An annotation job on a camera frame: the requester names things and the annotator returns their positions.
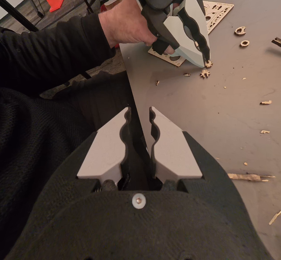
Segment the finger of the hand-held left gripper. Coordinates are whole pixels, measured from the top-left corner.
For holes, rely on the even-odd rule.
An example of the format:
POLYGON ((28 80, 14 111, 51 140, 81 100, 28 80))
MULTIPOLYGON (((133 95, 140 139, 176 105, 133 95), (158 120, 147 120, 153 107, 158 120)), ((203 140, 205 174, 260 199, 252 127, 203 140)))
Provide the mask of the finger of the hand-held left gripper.
POLYGON ((175 49, 175 55, 179 55, 192 64, 203 68, 205 67, 205 59, 203 53, 199 49, 199 42, 186 34, 188 28, 184 26, 182 20, 178 16, 169 16, 164 21, 164 26, 169 30, 179 46, 175 49))
POLYGON ((183 29, 179 39, 181 55, 188 61, 209 61, 210 44, 205 14, 197 0, 184 0, 178 17, 183 29))

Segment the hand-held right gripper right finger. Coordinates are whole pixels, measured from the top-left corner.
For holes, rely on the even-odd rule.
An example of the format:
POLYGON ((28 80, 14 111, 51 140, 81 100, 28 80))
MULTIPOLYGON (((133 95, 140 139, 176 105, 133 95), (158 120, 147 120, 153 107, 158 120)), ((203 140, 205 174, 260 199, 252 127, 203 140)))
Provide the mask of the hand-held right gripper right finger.
POLYGON ((184 132, 155 107, 149 108, 153 176, 162 183, 181 179, 201 179, 202 172, 193 156, 184 132))

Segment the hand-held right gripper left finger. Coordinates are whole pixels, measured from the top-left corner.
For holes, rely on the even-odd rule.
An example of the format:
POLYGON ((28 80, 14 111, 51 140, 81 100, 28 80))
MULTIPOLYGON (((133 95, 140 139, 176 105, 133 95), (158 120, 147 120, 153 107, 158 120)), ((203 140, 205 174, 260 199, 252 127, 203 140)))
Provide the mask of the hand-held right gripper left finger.
POLYGON ((101 127, 77 173, 78 179, 111 180, 115 185, 128 173, 128 124, 131 108, 126 107, 101 127))

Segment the wooden parts sheet round holes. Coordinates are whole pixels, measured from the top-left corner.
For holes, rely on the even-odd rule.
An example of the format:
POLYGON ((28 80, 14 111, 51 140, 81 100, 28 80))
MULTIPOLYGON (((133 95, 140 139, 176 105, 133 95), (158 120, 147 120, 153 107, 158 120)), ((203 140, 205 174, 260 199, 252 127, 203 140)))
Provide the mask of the wooden parts sheet round holes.
MULTIPOLYGON (((208 34, 222 21, 222 19, 233 9, 234 4, 222 3, 222 2, 212 2, 212 1, 203 1, 205 9, 205 19, 207 24, 208 34)), ((184 62, 185 58, 181 56, 171 56, 171 55, 160 55, 152 49, 148 50, 148 53, 160 58, 176 67, 180 67, 184 62)))

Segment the person's left forearm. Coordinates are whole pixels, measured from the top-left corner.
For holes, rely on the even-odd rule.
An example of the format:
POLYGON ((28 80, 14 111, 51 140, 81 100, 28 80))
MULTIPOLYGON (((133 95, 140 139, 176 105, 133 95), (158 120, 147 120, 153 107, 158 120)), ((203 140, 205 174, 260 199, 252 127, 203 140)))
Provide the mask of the person's left forearm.
POLYGON ((1 97, 37 96, 115 56, 97 14, 30 33, 1 27, 0 47, 1 97))

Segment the person's left hand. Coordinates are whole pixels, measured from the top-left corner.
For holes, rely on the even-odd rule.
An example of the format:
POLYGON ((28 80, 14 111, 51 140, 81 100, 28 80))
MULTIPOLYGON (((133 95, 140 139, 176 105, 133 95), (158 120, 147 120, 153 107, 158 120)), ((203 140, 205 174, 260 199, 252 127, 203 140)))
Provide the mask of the person's left hand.
POLYGON ((144 42, 152 45, 157 38, 150 32, 136 0, 122 0, 99 15, 100 25, 110 48, 117 44, 144 42))

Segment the person's black clothing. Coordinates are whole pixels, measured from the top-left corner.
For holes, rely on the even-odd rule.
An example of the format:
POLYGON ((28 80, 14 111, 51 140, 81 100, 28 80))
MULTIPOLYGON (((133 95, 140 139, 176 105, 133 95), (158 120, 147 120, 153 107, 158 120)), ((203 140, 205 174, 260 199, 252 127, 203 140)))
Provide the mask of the person's black clothing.
POLYGON ((24 229, 43 187, 62 162, 125 107, 136 149, 142 130, 127 72, 100 71, 48 100, 1 88, 1 259, 24 229))

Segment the short wooden strip scrap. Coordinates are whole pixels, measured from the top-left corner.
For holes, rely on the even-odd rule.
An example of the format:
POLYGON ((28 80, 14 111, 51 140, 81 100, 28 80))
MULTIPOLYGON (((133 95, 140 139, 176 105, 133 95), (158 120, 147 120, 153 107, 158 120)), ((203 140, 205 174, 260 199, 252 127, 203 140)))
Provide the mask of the short wooden strip scrap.
POLYGON ((271 175, 258 175, 258 174, 234 174, 228 173, 228 177, 232 180, 245 180, 253 182, 268 182, 268 178, 275 178, 271 175))

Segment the long thin wooden sliver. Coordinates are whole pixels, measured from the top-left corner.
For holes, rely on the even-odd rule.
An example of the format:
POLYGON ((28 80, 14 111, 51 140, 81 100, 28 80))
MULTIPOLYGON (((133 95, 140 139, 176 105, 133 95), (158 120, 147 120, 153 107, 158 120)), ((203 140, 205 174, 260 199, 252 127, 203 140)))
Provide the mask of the long thin wooden sliver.
POLYGON ((272 217, 272 219, 269 222, 269 225, 271 225, 278 218, 278 216, 280 216, 280 214, 281 214, 281 210, 272 217))

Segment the black sign easel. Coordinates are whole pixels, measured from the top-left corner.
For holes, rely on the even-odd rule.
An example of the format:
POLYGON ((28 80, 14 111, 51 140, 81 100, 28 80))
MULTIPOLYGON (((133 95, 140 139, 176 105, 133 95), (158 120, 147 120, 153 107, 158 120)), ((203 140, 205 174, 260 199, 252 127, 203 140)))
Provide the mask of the black sign easel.
POLYGON ((36 26, 34 26, 28 19, 26 19, 7 0, 0 0, 0 6, 29 31, 32 31, 32 32, 39 31, 39 29, 36 26))

